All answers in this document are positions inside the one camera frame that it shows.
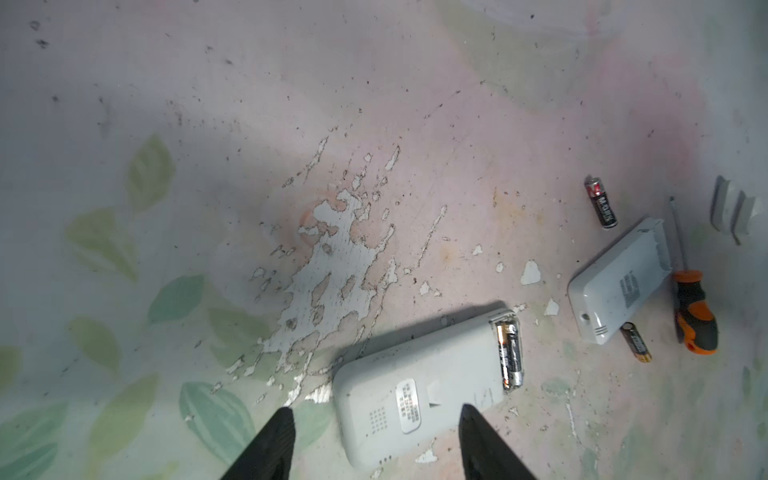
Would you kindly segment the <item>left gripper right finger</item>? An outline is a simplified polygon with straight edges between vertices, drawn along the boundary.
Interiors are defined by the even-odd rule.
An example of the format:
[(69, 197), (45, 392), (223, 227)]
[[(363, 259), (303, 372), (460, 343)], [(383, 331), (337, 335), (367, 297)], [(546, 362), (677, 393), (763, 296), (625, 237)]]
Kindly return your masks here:
[(471, 404), (461, 409), (458, 435), (467, 480), (534, 480), (533, 473)]

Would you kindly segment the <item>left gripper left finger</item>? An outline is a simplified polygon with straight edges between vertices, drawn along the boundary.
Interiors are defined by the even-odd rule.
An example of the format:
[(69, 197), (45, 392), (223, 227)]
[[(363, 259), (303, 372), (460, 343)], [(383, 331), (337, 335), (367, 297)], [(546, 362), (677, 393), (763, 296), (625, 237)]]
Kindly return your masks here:
[(296, 424), (290, 407), (279, 408), (221, 480), (287, 480), (296, 442)]

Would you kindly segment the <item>grey buttoned remote control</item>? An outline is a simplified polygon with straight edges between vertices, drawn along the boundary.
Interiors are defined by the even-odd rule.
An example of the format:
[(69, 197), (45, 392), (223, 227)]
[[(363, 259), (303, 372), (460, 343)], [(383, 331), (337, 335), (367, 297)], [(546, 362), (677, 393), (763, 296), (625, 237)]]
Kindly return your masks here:
[(456, 428), (464, 404), (503, 402), (513, 390), (503, 388), (495, 324), (508, 317), (518, 320), (493, 310), (341, 367), (332, 397), (350, 465), (379, 468)]

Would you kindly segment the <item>black silver AAA battery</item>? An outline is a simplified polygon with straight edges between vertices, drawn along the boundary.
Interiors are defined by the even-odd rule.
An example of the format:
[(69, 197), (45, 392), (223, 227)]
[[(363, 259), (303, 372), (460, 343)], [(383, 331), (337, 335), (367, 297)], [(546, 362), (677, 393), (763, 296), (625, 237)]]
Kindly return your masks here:
[(522, 345), (519, 321), (508, 317), (495, 324), (499, 347), (503, 388), (520, 388), (524, 382)]

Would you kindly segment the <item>black gold AAA battery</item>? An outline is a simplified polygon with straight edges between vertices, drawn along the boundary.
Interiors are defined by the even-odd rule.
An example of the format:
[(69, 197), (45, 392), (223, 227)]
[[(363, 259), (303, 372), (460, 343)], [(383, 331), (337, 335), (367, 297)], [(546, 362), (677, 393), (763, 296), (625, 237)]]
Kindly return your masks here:
[(620, 331), (635, 358), (642, 363), (650, 363), (652, 361), (652, 355), (635, 324), (632, 322), (625, 322), (621, 326)]

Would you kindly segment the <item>white air conditioner remote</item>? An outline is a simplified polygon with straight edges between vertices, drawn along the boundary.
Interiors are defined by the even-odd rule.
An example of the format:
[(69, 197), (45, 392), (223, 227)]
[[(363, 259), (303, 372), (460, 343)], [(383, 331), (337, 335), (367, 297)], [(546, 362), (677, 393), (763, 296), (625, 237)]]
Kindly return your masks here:
[(643, 219), (570, 281), (567, 293), (581, 339), (605, 344), (671, 272), (664, 221)]

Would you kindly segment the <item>orange black screwdriver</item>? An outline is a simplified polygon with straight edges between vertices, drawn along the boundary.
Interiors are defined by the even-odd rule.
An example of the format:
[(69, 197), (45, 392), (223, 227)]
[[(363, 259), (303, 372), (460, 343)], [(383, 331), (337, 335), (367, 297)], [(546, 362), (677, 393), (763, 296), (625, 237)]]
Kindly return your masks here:
[(678, 342), (697, 355), (713, 355), (719, 342), (716, 317), (702, 288), (703, 273), (689, 267), (676, 200), (669, 199), (682, 268), (673, 274), (675, 282), (675, 329)]

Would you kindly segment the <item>black red AAA battery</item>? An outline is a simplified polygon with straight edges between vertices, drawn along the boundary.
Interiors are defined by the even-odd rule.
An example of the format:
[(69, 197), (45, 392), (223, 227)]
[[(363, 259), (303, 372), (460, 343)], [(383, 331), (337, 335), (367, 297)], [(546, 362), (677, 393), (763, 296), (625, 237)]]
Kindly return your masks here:
[(618, 220), (610, 206), (602, 181), (597, 177), (590, 176), (585, 180), (584, 186), (601, 226), (604, 229), (616, 227)]

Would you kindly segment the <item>grey remote battery cover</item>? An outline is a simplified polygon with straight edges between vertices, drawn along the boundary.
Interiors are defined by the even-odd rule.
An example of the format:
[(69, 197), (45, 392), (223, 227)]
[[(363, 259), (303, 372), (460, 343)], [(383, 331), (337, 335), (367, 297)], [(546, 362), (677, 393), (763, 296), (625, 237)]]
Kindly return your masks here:
[(736, 185), (733, 181), (723, 176), (718, 176), (715, 181), (710, 222), (713, 228), (722, 234), (730, 232), (736, 196)]

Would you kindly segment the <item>white battery cover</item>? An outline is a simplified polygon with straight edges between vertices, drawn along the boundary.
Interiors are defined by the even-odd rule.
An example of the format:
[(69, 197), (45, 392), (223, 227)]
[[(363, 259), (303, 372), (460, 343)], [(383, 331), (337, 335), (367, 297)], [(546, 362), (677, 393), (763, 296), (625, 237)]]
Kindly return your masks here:
[(750, 235), (752, 220), (761, 215), (763, 211), (764, 207), (759, 197), (748, 196), (744, 191), (739, 192), (731, 230), (737, 245), (742, 245), (746, 242)]

